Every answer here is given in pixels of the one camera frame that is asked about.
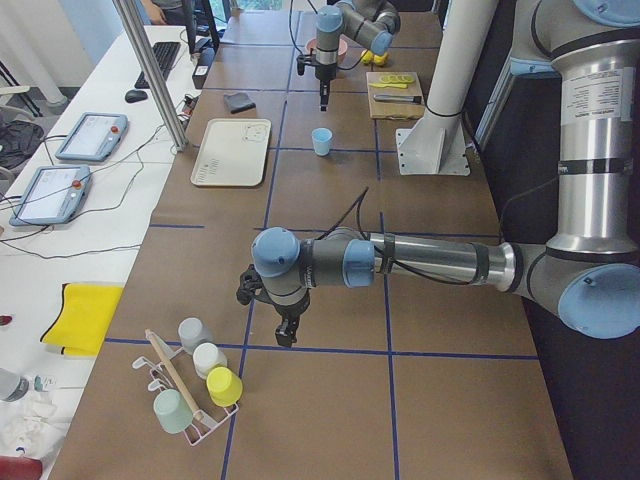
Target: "cutting board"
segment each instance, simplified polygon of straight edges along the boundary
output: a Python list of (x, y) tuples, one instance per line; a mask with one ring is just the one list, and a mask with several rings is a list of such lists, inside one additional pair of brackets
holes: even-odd
[[(407, 88), (372, 87), (372, 83), (380, 83), (383, 75), (411, 75), (415, 82), (409, 84)], [(408, 103), (386, 103), (376, 102), (373, 96), (377, 93), (385, 95), (422, 95), (420, 79), (416, 72), (367, 72), (367, 93), (369, 94), (369, 113), (371, 118), (386, 118), (389, 120), (408, 120), (422, 118), (424, 105)]]

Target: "black keyboard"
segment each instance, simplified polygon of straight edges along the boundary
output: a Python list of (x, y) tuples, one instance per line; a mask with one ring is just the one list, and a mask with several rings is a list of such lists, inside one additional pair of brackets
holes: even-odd
[[(166, 80), (173, 68), (173, 62), (180, 50), (180, 42), (157, 42), (153, 45), (153, 54), (156, 56), (162, 76)], [(149, 82), (144, 78), (144, 72), (140, 72), (135, 84), (136, 88), (149, 88)]]

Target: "white desk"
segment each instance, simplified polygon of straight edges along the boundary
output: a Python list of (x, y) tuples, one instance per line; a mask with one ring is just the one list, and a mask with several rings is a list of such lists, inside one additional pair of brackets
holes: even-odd
[[(151, 43), (178, 40), (182, 30), (180, 27), (147, 27)], [(174, 105), (187, 93), (193, 96), (199, 93), (191, 80), (194, 67), (187, 46), (184, 42), (181, 43), (176, 66), (167, 79)], [(134, 104), (124, 101), (125, 92), (133, 88), (139, 73), (140, 66), (123, 33), (49, 133), (50, 136), (66, 135), (86, 111), (124, 113), (129, 118), (128, 132), (114, 153), (107, 161), (91, 167), (95, 171), (113, 165), (112, 168), (93, 175), (93, 185), (82, 211), (114, 206), (120, 201), (127, 184), (141, 164), (135, 155), (119, 162), (146, 142), (163, 123), (151, 94), (146, 101)], [(59, 145), (58, 141), (49, 141), (52, 156)], [(52, 232), (41, 233), (12, 244), (44, 256), (140, 244), (151, 212), (162, 192), (174, 154), (173, 142), (166, 129), (162, 129), (140, 151), (144, 169), (136, 177), (119, 208), (88, 213), (69, 225), (57, 226)], [(22, 194), (36, 168), (44, 165), (50, 165), (50, 160), (44, 146), (41, 146), (7, 192), (7, 196)], [(1, 239), (19, 237), (38, 230), (36, 227), (11, 227), (11, 210), (4, 209), (6, 206), (6, 202), (0, 204), (0, 208), (3, 208), (0, 211), (0, 225), (5, 229)], [(137, 249), (133, 248), (68, 259), (44, 260), (0, 244), (0, 271), (4, 279), (0, 288), (0, 314), (13, 315), (11, 324), (0, 327), (0, 365), (30, 379), (36, 375), (53, 375), (58, 386), (80, 387), (54, 390), (48, 395), (58, 406), (56, 417), (73, 416), (82, 393), (81, 387), (86, 384), (94, 363), (93, 358), (65, 358), (58, 353), (59, 349), (48, 347), (39, 341), (60, 312), (62, 284), (99, 282), (124, 285), (136, 255)], [(0, 428), (4, 429), (13, 419), (22, 415), (27, 400), (37, 396), (37, 393), (30, 391), (21, 401), (0, 402)], [(61, 426), (59, 432), (46, 427), (39, 447), (28, 452), (35, 458), (44, 456), (48, 451), (52, 452), (43, 458), (43, 478), (48, 476), (60, 447), (60, 442), (56, 442), (56, 439), (68, 427), (66, 424)], [(5, 444), (0, 437), (0, 455), (15, 455), (16, 447), (17, 445)]]

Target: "light blue cup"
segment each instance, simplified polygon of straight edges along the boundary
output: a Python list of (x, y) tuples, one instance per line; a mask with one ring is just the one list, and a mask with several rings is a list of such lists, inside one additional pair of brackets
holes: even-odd
[(333, 132), (328, 128), (316, 128), (311, 132), (311, 140), (313, 141), (313, 150), (316, 155), (324, 157), (331, 150)]
[(167, 433), (183, 432), (193, 420), (187, 401), (177, 390), (163, 390), (153, 401), (153, 411)]

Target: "black mouse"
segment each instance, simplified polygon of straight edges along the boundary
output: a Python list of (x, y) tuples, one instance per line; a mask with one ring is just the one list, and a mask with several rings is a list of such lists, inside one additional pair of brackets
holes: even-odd
[(127, 103), (136, 103), (149, 98), (149, 95), (144, 90), (129, 90), (124, 95), (124, 101)]

